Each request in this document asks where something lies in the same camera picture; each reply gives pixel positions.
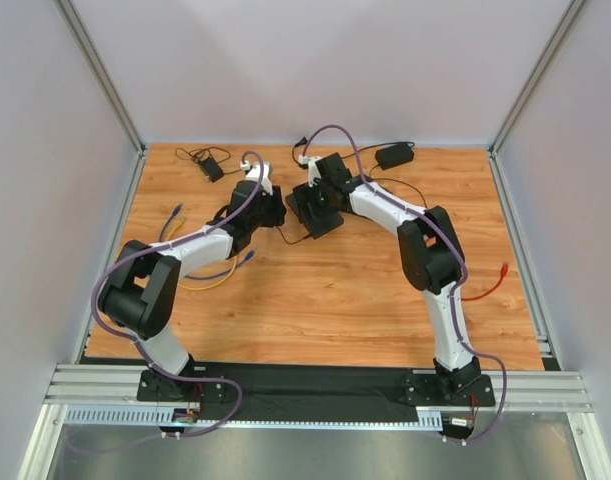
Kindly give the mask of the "large black power adapter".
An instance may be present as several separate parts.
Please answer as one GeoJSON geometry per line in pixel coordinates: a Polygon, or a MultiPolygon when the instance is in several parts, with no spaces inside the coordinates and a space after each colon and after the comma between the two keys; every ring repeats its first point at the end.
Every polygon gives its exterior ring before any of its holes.
{"type": "Polygon", "coordinates": [[[414,143],[396,142],[375,152],[375,160],[382,170],[410,163],[414,159],[414,143]]]}

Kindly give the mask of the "black wall plug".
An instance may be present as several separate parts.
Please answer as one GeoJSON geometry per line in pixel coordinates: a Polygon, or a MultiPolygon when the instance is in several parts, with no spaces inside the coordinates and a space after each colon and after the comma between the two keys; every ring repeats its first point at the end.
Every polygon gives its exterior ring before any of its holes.
{"type": "Polygon", "coordinates": [[[300,140],[298,140],[298,141],[297,141],[297,142],[294,144],[294,147],[295,147],[295,148],[298,148],[298,147],[301,147],[301,146],[306,145],[307,143],[308,143],[308,139],[307,139],[306,137],[302,137],[300,140]]]}

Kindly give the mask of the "aluminium frame rail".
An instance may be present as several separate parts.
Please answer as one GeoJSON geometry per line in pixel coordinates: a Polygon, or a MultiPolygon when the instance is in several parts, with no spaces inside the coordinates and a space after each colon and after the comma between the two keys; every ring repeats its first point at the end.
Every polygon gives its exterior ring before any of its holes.
{"type": "Polygon", "coordinates": [[[179,382],[142,365],[59,365],[45,396],[48,404],[225,404],[241,390],[259,399],[301,407],[306,401],[347,405],[392,401],[413,407],[504,407],[507,411],[591,411],[576,372],[486,371],[473,383],[448,392],[432,370],[375,367],[207,363],[206,382],[179,382]]]}

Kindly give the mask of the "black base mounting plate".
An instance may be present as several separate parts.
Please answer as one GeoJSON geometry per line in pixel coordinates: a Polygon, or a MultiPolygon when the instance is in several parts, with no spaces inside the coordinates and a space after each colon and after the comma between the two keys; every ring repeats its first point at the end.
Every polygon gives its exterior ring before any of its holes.
{"type": "Polygon", "coordinates": [[[415,373],[405,368],[339,367],[280,364],[198,363],[199,376],[216,378],[206,383],[193,397],[180,401],[141,401],[198,403],[204,412],[225,415],[235,404],[237,390],[222,383],[232,380],[242,388],[242,408],[254,412],[382,418],[388,413],[421,406],[461,407],[474,404],[493,407],[498,393],[487,375],[472,390],[471,397],[448,399],[435,389],[435,373],[415,373]]]}

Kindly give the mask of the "small black power adapter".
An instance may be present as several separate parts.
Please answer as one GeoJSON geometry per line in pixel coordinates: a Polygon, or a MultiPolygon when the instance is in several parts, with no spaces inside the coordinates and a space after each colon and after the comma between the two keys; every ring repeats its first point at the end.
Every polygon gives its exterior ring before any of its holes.
{"type": "Polygon", "coordinates": [[[215,183],[225,176],[224,171],[213,157],[199,160],[198,166],[205,175],[206,179],[211,183],[215,183]]]}

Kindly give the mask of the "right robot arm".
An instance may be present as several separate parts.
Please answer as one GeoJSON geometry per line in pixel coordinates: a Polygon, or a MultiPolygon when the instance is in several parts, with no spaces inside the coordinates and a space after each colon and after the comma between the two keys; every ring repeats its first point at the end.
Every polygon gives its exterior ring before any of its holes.
{"type": "Polygon", "coordinates": [[[354,176],[338,154],[301,155],[314,204],[364,217],[394,234],[407,281],[420,291],[435,341],[435,389],[452,400],[471,397],[481,381],[461,303],[464,255],[445,209],[406,202],[364,174],[354,176]]]}

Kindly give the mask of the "black network switch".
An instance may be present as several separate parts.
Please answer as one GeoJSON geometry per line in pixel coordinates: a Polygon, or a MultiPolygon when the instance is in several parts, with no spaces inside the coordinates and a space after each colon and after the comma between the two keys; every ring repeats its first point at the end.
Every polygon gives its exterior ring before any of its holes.
{"type": "Polygon", "coordinates": [[[340,227],[344,219],[339,211],[326,203],[321,189],[303,183],[293,188],[286,197],[287,205],[313,239],[340,227]]]}
{"type": "Polygon", "coordinates": [[[380,184],[373,183],[372,184],[373,191],[376,195],[381,196],[382,198],[391,198],[392,193],[386,188],[382,187],[380,184]]]}

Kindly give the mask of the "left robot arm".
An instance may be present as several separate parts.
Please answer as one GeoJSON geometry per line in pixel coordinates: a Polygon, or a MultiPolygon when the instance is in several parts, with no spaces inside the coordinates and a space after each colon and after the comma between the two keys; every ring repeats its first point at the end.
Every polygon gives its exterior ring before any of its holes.
{"type": "Polygon", "coordinates": [[[279,186],[242,180],[230,203],[198,231],[173,241],[131,240],[123,246],[114,266],[94,287],[93,314],[106,331],[133,341],[146,360],[139,400],[188,400],[213,381],[197,374],[193,357],[169,325],[179,281],[236,257],[258,229],[282,226],[285,215],[279,186]]]}

